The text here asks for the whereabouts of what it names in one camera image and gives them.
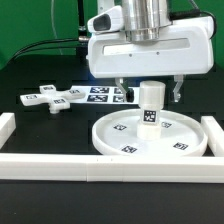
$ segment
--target black surface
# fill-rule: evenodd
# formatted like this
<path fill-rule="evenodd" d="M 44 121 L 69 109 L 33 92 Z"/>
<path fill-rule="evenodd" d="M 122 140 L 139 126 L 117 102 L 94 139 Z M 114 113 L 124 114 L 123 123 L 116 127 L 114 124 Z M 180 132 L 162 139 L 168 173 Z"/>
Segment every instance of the black surface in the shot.
<path fill-rule="evenodd" d="M 224 72 L 187 77 L 182 101 L 165 109 L 200 120 L 213 115 L 224 127 Z M 172 90 L 170 77 L 167 95 Z M 140 79 L 130 80 L 139 85 Z M 19 95 L 39 85 L 58 90 L 72 85 L 114 85 L 94 80 L 85 64 L 71 56 L 25 56 L 0 72 L 0 112 L 15 112 L 17 129 L 2 152 L 98 154 L 91 127 L 105 114 L 132 106 L 78 105 L 50 115 L 47 105 L 24 107 Z M 223 223 L 223 184 L 83 183 L 0 181 L 0 223 Z"/>

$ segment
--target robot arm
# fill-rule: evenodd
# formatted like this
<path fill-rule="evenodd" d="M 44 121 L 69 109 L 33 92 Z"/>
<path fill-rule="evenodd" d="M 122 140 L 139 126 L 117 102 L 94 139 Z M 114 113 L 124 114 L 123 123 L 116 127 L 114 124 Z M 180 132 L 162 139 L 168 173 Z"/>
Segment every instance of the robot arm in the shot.
<path fill-rule="evenodd" d="M 183 76 L 207 73 L 214 63 L 213 19 L 171 21 L 167 0 L 123 0 L 122 6 L 91 19 L 88 27 L 93 33 L 88 46 L 91 73 L 115 78 L 124 95 L 124 77 L 174 75 L 178 101 Z"/>

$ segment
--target green background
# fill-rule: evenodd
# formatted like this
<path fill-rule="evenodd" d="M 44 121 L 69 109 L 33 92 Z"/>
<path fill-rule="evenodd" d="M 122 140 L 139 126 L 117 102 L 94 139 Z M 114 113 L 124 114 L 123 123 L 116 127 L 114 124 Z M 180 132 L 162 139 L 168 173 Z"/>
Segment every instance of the green background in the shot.
<path fill-rule="evenodd" d="M 20 48 L 41 40 L 54 39 L 51 24 L 51 0 L 0 0 L 0 68 Z M 213 39 L 215 61 L 224 68 L 224 1 L 196 0 L 201 10 L 212 12 L 218 20 L 218 32 Z M 78 36 L 77 0 L 55 0 L 55 27 L 58 38 Z M 96 0 L 84 0 L 86 21 L 96 15 Z M 188 0 L 172 0 L 172 10 L 186 10 Z M 60 54 L 59 50 L 45 52 Z M 63 54 L 74 54 L 63 50 Z"/>

